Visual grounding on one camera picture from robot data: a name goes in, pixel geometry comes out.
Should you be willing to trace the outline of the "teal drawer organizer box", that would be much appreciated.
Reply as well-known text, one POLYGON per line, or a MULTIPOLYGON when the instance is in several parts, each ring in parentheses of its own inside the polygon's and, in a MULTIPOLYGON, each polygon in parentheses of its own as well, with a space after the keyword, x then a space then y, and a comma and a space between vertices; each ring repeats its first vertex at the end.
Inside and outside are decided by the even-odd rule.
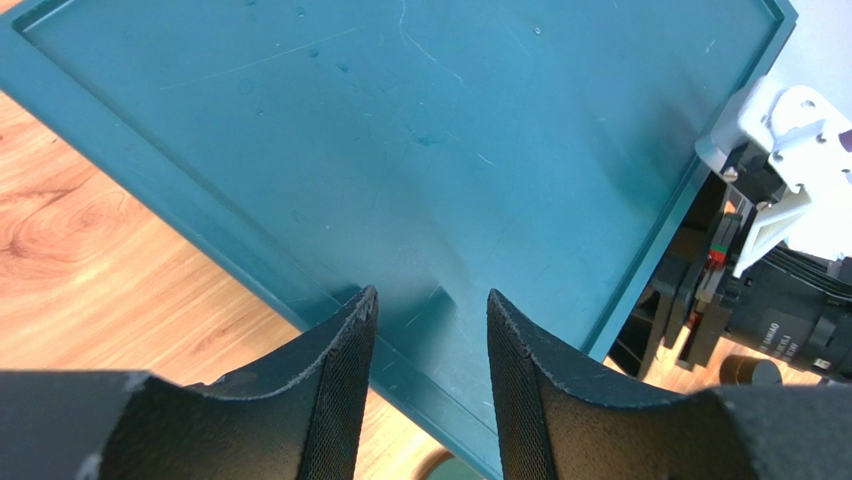
POLYGON ((380 305, 373 387, 501 477, 499 290, 602 360, 787 1, 24 1, 1 87, 293 325, 380 305))

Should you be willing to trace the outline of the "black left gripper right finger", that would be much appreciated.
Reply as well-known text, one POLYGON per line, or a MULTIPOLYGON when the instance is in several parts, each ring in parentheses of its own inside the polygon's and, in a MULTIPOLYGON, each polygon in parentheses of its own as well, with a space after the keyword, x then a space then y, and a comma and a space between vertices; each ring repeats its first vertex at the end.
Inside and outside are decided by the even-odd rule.
POLYGON ((718 386, 683 395, 593 360, 500 291, 487 341, 507 479, 847 479, 851 391, 718 386))

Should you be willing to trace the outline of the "black round jar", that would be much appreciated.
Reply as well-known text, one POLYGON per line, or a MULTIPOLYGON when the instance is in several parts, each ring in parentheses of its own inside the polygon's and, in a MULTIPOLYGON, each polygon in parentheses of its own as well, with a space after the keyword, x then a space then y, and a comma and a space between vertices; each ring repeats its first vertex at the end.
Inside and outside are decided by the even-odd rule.
POLYGON ((769 359, 729 355, 719 368, 723 385, 781 386, 783 379, 777 364, 769 359))

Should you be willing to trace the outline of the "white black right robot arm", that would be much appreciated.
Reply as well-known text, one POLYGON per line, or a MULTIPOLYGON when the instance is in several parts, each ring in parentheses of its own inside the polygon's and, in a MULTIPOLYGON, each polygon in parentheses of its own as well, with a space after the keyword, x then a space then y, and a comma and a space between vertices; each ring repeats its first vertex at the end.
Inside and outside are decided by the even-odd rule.
POLYGON ((851 261, 824 260, 784 245, 733 274, 753 220, 722 181, 705 181, 646 284, 609 358, 646 377, 661 347, 689 334, 680 367, 706 366, 720 339, 836 383, 851 381, 851 261))

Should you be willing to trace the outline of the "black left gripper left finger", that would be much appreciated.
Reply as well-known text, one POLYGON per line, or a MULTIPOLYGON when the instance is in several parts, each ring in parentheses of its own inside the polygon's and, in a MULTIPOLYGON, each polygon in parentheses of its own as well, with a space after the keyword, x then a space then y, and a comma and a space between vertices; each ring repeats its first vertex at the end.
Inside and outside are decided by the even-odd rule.
POLYGON ((1 374, 5 479, 349 479, 378 326, 367 286, 211 384, 149 371, 1 374))

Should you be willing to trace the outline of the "dark green round compact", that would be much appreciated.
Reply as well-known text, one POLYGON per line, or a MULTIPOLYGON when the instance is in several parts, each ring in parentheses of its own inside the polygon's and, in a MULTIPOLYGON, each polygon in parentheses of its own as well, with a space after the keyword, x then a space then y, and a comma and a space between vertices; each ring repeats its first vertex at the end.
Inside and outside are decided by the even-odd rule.
POLYGON ((427 455, 416 467, 416 480, 483 480, 484 477, 446 449, 427 455))

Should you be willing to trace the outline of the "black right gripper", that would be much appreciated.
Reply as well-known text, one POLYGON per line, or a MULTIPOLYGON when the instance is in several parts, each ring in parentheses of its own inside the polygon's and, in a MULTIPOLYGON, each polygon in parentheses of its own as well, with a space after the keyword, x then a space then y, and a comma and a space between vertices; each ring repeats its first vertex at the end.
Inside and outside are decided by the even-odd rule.
POLYGON ((627 375, 646 378, 659 349, 676 362, 706 366, 721 339, 792 361, 792 278, 765 261, 741 276, 734 262, 753 215, 744 199, 708 179, 610 347, 627 375))

